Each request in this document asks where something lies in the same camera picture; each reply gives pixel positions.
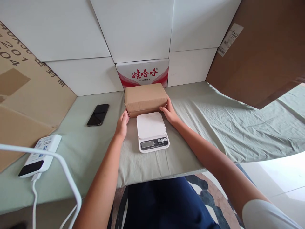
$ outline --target dark blue trousers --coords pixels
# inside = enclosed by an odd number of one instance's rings
[[[124,229],[220,229],[184,177],[128,186]]]

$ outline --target digital kitchen scale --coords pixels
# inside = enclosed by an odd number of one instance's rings
[[[141,114],[137,117],[139,149],[149,153],[169,147],[164,121],[160,112]]]

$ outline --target white power bank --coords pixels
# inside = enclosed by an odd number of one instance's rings
[[[39,139],[35,149],[41,149],[48,152],[55,153],[59,142],[61,140],[60,135],[51,135]],[[51,165],[53,160],[52,156],[43,154],[33,154],[31,153],[29,158],[26,160],[24,167],[18,174],[19,177],[30,177],[36,173],[45,172]]]

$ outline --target white sleeve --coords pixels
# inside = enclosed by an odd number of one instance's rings
[[[246,229],[302,229],[273,204],[264,200],[250,200],[242,209]]]

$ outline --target forearm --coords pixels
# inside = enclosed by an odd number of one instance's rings
[[[74,228],[106,228],[115,195],[124,138],[115,135],[86,195]]]
[[[195,133],[182,121],[173,125],[198,160],[219,181],[237,214],[242,217],[242,208],[252,199],[269,201],[242,173],[242,171],[219,149]]]

